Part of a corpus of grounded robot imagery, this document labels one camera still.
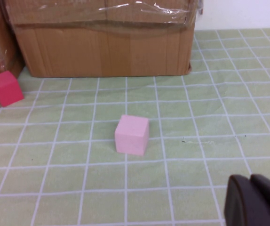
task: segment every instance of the green grid mat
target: green grid mat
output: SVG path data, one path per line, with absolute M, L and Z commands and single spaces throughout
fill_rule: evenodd
M 198 31 L 180 77 L 37 79 L 0 108 L 0 226 L 223 226 L 230 174 L 270 178 L 270 29 Z M 150 118 L 117 154 L 122 114 Z

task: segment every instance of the black object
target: black object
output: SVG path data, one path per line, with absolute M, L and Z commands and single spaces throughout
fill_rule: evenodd
M 270 180 L 230 176 L 224 214 L 227 226 L 270 226 Z

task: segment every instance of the magenta block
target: magenta block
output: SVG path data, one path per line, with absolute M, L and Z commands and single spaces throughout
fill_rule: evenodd
M 18 80 L 9 71 L 0 73 L 0 104 L 3 107 L 24 99 Z

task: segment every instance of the pink cube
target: pink cube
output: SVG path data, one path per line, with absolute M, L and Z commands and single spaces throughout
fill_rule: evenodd
M 149 119 L 122 115 L 115 130 L 117 152 L 144 155 L 149 141 L 149 132 Z
M 0 104 L 3 107 L 22 100 L 23 93 L 18 80 L 9 71 L 0 73 Z

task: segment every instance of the white wall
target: white wall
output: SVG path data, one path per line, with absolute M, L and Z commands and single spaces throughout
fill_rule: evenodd
M 270 0 L 204 0 L 196 30 L 270 27 Z

